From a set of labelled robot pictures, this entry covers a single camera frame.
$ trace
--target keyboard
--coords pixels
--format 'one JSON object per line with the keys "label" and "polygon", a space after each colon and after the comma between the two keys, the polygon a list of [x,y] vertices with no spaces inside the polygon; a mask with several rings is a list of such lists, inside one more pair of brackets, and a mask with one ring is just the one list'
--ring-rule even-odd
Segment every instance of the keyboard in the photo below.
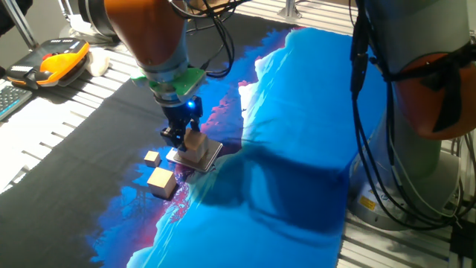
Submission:
{"label": "keyboard", "polygon": [[5,86],[0,89],[0,120],[19,108],[31,97],[31,92],[14,86]]}

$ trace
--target wooden block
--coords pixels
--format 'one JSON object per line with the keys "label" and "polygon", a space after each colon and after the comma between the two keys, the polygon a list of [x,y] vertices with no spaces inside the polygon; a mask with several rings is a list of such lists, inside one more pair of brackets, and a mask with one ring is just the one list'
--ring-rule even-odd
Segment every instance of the wooden block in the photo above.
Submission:
{"label": "wooden block", "polygon": [[152,175],[150,175],[147,184],[152,194],[163,199],[169,199],[177,182],[172,171],[156,167]]}
{"label": "wooden block", "polygon": [[198,163],[208,150],[208,137],[204,133],[187,129],[184,137],[187,152],[178,150],[178,155],[183,159]]}
{"label": "wooden block", "polygon": [[144,157],[147,167],[156,168],[161,163],[161,155],[158,152],[149,151]]}

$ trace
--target yellow label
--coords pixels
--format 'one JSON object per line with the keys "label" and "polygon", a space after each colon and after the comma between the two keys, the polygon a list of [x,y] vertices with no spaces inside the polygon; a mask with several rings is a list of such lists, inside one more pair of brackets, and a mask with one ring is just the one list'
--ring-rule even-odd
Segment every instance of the yellow label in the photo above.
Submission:
{"label": "yellow label", "polygon": [[368,198],[362,196],[359,201],[364,207],[373,211],[375,209],[375,203],[370,201]]}

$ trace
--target black cloth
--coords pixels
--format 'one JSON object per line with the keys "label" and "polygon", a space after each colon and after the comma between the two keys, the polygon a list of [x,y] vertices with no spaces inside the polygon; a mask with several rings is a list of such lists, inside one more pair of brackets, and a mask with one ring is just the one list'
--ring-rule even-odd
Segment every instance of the black cloth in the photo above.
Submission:
{"label": "black cloth", "polygon": [[[225,26],[234,38],[237,60],[245,47],[260,46],[269,31],[293,27],[240,15]],[[187,43],[194,66],[220,46],[214,29],[190,36]],[[225,53],[210,67],[223,68],[224,63]],[[18,185],[0,195],[0,267],[101,267],[90,261],[96,252],[86,237],[102,231],[97,221],[121,187],[148,191],[124,174],[136,172],[130,165],[143,161],[138,148],[165,146],[157,129],[166,123],[150,90],[131,81],[104,100]]]}

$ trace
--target yellow device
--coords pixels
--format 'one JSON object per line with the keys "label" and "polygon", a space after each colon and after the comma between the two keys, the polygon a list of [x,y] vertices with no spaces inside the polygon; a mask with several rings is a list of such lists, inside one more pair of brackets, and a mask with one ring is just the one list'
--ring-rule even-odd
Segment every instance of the yellow device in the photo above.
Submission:
{"label": "yellow device", "polygon": [[7,69],[7,78],[17,86],[38,89],[67,86],[89,64],[89,44],[76,38],[48,40]]}

